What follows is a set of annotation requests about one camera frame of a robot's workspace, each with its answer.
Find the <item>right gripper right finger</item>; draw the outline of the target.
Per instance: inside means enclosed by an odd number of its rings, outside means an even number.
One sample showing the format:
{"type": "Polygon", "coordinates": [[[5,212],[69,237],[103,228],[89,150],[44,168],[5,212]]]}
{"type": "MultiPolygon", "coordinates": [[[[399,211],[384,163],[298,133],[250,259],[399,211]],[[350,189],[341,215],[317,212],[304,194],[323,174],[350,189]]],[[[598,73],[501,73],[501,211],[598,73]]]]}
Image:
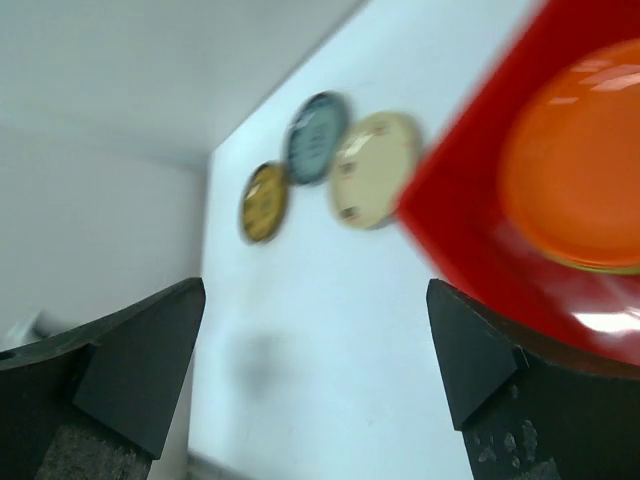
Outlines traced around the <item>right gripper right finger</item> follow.
{"type": "Polygon", "coordinates": [[[439,279],[426,304],[474,478],[638,478],[638,366],[538,333],[439,279]]]}

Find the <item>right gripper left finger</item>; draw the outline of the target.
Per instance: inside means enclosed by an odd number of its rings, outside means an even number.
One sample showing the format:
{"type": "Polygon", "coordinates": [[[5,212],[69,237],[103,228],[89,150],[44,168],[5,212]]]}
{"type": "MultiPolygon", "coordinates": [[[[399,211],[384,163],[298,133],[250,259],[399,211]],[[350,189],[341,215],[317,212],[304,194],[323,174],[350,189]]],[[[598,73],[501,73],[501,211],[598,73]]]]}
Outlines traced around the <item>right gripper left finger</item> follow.
{"type": "Polygon", "coordinates": [[[4,479],[145,479],[163,452],[206,302],[182,280],[1,353],[4,479]]]}

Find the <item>orange plate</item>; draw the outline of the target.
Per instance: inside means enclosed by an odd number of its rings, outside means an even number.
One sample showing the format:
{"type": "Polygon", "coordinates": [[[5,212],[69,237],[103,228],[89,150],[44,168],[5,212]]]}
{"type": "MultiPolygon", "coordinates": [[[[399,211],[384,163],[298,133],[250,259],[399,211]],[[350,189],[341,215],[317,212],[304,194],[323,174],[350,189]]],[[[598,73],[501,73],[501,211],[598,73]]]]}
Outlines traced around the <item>orange plate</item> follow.
{"type": "Polygon", "coordinates": [[[596,50],[547,80],[506,137],[498,191],[541,254],[639,266],[639,41],[596,50]]]}

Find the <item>yellow patterned plate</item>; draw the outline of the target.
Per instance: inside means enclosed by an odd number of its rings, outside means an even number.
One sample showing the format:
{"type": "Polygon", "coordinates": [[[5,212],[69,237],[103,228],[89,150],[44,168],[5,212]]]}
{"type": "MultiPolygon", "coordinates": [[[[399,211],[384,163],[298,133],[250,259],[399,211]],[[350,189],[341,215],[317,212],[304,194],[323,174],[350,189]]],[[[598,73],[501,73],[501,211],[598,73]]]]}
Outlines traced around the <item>yellow patterned plate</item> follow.
{"type": "Polygon", "coordinates": [[[271,161],[259,165],[249,177],[240,203],[240,227],[249,243],[270,241],[280,229],[287,211],[289,182],[283,165],[271,161]]]}

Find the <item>green plate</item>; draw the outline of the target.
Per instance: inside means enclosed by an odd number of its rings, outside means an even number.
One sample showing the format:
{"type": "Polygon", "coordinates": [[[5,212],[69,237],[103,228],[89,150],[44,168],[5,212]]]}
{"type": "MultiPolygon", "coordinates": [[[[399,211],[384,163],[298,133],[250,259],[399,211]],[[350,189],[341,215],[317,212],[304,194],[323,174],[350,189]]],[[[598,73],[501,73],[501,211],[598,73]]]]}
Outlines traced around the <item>green plate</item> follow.
{"type": "Polygon", "coordinates": [[[565,260],[561,258],[556,258],[551,256],[550,260],[554,261],[557,264],[564,265],[569,268],[588,271],[599,274],[611,274],[611,275],[638,275],[639,274],[639,266],[599,266],[599,265],[589,265],[573,262],[570,260],[565,260]]]}

